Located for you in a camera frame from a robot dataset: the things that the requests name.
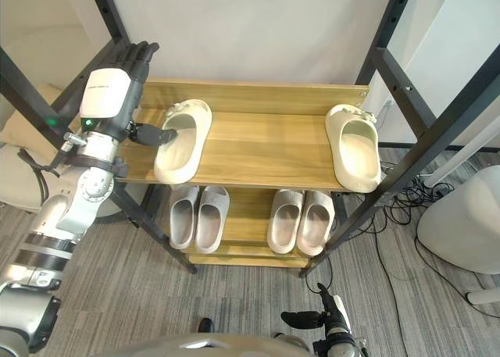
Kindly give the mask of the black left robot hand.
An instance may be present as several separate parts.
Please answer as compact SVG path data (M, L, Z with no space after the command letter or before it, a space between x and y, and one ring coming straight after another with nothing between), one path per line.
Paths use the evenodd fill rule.
M80 104L83 131L104 134L119 143L128 138L152 147L176 140L177 131L173 128L160 129L133 121L150 62L158 50L156 42L129 44L104 66L91 72Z

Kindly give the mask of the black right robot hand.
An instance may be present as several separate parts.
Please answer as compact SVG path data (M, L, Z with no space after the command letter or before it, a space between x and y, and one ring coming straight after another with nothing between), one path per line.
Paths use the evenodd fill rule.
M326 335L329 335L333 329L340 329L346 333L350 333L351 328L340 307L337 305L334 296L330 295L323 284L318 283L317 285L320 289L319 295L324 307L322 313L316 311L282 312L280 314L281 319L288 326L299 330L325 327Z

